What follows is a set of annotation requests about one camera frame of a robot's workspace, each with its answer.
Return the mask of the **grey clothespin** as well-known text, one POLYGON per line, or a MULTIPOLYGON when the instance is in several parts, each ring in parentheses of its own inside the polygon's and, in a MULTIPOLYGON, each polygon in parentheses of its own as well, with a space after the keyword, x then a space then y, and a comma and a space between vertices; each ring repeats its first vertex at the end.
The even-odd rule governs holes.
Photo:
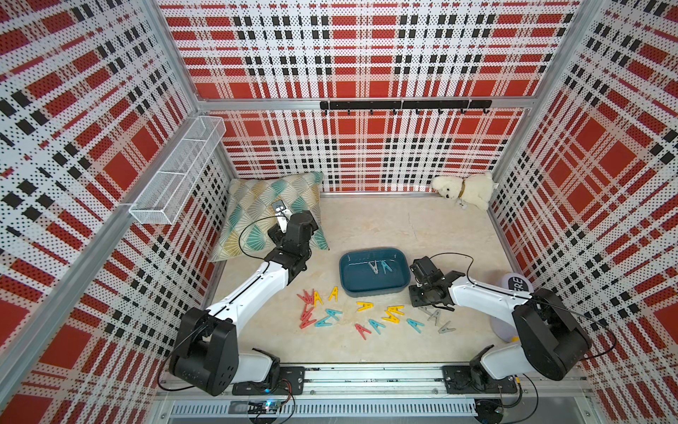
POLYGON ((456 328, 451 326, 451 321, 448 321, 448 322, 444 323, 443 325, 441 325, 441 327, 438 330, 438 333, 439 334, 446 334, 446 333, 454 332, 456 330, 457 330, 456 328))
POLYGON ((434 312, 429 314, 429 318, 427 319, 427 321, 433 322, 434 326, 438 326, 440 318, 441 318, 441 311, 439 309, 436 309, 436 310, 434 310, 434 312))
POLYGON ((432 316, 434 314, 434 312, 428 307, 418 307, 418 310, 422 313, 427 314, 428 316, 432 316))
POLYGON ((375 275, 380 274, 380 263, 378 261, 369 261, 368 265, 370 266, 375 275))

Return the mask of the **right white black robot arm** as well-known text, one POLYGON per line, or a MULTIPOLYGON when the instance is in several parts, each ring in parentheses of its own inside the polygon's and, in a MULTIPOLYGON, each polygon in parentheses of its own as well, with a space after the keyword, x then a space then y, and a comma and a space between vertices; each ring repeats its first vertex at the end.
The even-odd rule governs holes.
POLYGON ((428 256, 414 260, 410 270, 415 277, 409 287, 413 307, 466 307, 517 331, 517 341, 487 346, 469 361, 470 385, 479 392, 490 383, 530 372, 561 381, 593 347, 574 314, 548 289, 511 291, 462 272, 445 274, 428 256))

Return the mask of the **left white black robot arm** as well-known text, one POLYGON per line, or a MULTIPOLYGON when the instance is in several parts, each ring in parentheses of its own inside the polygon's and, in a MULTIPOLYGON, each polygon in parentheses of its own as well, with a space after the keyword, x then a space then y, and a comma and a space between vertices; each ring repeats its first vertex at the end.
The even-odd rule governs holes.
POLYGON ((289 390, 281 374, 280 359, 255 349, 240 353, 239 332, 277 293, 307 269, 310 241, 319 230, 308 210, 286 217, 268 231, 275 247, 249 279, 224 299, 200 309, 189 309, 181 318, 175 345, 166 362, 168 371, 188 387, 211 396, 232 384, 250 384, 265 393, 289 390))

